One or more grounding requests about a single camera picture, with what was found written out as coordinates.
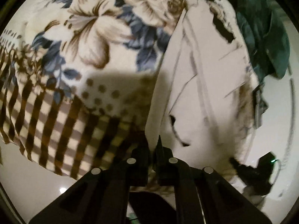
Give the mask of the dark green fleece garment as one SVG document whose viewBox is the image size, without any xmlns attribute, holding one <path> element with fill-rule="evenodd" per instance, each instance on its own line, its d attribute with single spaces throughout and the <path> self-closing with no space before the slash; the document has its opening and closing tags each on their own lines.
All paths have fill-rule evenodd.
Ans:
<svg viewBox="0 0 299 224">
<path fill-rule="evenodd" d="M 245 40 L 251 65 L 262 81 L 267 75 L 286 74 L 290 44 L 285 27 L 267 0 L 228 0 Z"/>
</svg>

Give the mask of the white bed frame edge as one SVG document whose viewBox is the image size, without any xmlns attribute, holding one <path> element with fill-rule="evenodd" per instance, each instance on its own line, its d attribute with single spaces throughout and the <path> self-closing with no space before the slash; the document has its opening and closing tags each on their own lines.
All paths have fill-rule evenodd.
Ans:
<svg viewBox="0 0 299 224">
<path fill-rule="evenodd" d="M 263 96 L 269 108 L 246 156 L 252 166 L 268 152 L 278 159 L 271 177 L 274 185 L 262 208 L 272 223 L 281 223 L 298 198 L 298 31 L 291 21 L 284 26 L 290 41 L 289 68 L 281 80 L 265 78 Z"/>
</svg>

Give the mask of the white garment with black trim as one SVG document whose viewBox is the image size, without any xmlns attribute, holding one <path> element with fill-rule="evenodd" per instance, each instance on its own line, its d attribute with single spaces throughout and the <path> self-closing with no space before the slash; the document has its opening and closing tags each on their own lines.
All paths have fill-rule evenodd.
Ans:
<svg viewBox="0 0 299 224">
<path fill-rule="evenodd" d="M 236 14 L 227 0 L 185 0 L 163 58 L 145 127 L 192 167 L 210 166 L 227 179 L 254 132 L 251 67 Z"/>
</svg>

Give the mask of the floral fleece bed blanket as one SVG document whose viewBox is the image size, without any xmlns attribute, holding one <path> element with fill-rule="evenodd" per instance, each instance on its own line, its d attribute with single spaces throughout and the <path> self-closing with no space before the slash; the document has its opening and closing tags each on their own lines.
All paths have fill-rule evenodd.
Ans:
<svg viewBox="0 0 299 224">
<path fill-rule="evenodd" d="M 128 157 L 136 144 L 126 140 L 145 134 L 185 7 L 185 0 L 26 0 L 1 34 L 4 142 L 75 180 Z"/>
</svg>

